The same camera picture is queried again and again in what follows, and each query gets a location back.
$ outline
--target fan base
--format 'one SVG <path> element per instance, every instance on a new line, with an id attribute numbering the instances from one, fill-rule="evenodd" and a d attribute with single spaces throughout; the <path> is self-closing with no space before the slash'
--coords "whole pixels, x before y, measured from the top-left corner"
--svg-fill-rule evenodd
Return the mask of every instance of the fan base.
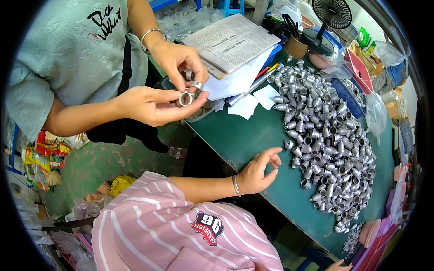
<path id="1" fill-rule="evenodd" d="M 301 42 L 320 55 L 331 56 L 335 50 L 333 44 L 324 36 L 317 40 L 318 31 L 306 28 L 301 34 Z"/>

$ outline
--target newspaper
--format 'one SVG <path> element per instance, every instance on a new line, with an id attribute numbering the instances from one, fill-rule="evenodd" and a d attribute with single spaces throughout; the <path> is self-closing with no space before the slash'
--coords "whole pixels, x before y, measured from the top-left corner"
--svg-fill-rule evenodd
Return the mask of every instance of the newspaper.
<path id="1" fill-rule="evenodd" d="M 226 17 L 182 40 L 183 44 L 197 48 L 208 72 L 218 79 L 278 42 L 278 37 L 241 14 Z"/>

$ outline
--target light green shirt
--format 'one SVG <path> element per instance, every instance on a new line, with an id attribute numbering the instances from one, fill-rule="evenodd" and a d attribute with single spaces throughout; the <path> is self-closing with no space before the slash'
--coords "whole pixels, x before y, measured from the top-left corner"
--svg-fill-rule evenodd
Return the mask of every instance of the light green shirt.
<path id="1" fill-rule="evenodd" d="M 18 51 L 6 92 L 10 117 L 32 141 L 54 97 L 67 106 L 116 97 L 125 36 L 132 47 L 129 87 L 145 85 L 148 59 L 127 33 L 127 0 L 49 0 Z"/>

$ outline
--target small black fan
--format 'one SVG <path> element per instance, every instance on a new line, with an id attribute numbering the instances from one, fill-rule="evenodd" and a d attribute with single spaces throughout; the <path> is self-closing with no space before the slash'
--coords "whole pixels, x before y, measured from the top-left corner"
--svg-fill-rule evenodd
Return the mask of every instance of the small black fan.
<path id="1" fill-rule="evenodd" d="M 343 29 L 351 24 L 352 16 L 348 4 L 344 0 L 312 0 L 312 8 L 323 22 L 320 31 L 304 29 L 301 42 L 321 55 L 331 56 L 334 48 L 323 33 L 327 26 Z"/>

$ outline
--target foot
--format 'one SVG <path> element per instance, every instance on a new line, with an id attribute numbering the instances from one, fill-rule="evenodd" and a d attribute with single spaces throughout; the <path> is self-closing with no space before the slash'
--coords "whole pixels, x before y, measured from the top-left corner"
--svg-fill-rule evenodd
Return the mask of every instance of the foot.
<path id="1" fill-rule="evenodd" d="M 185 159 L 187 157 L 187 149 L 177 148 L 177 147 L 169 147 L 168 155 L 176 158 L 176 159 Z"/>

